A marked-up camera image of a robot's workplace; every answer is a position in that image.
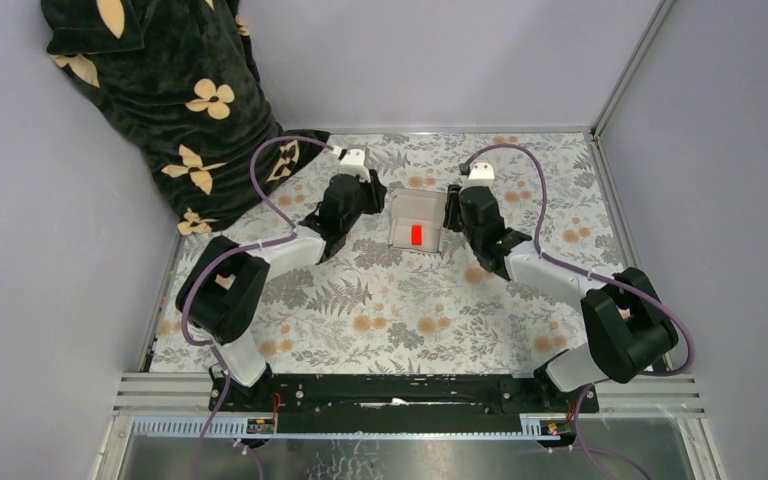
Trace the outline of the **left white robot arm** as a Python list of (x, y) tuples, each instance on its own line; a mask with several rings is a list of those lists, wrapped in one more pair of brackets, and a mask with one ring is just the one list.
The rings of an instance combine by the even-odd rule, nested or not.
[(234, 383), (232, 398), (245, 410), (261, 409), (270, 397), (262, 378), (269, 366), (250, 331), (266, 282), (332, 258), (362, 215), (383, 211), (386, 193), (374, 169), (367, 180), (337, 174), (317, 208), (289, 236), (249, 245), (217, 236), (198, 258), (176, 297), (182, 331), (193, 325), (207, 335), (221, 370)]

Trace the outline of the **white cardboard paper box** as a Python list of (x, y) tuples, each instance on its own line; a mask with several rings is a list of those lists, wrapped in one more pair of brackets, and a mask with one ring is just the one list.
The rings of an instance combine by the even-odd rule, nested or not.
[[(391, 199), (388, 245), (424, 254), (440, 252), (447, 195), (440, 191), (395, 189)], [(424, 246), (411, 245), (411, 226), (424, 227)]]

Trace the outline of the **red rectangular block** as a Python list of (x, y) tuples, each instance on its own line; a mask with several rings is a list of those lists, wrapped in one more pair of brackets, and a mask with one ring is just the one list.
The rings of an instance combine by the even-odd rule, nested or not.
[(415, 224), (411, 226), (410, 241), (413, 247), (420, 248), (424, 246), (424, 227), (422, 225)]

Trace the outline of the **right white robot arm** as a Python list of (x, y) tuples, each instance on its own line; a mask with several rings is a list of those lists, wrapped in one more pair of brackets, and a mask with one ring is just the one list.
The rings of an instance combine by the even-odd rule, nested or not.
[(627, 383), (677, 345), (676, 327), (659, 308), (644, 272), (629, 267), (604, 277), (538, 251), (535, 237), (505, 225), (488, 187), (449, 186), (445, 224), (465, 235), (484, 270), (535, 288), (581, 315), (585, 343), (533, 373), (533, 396), (543, 410), (561, 410), (587, 384)]

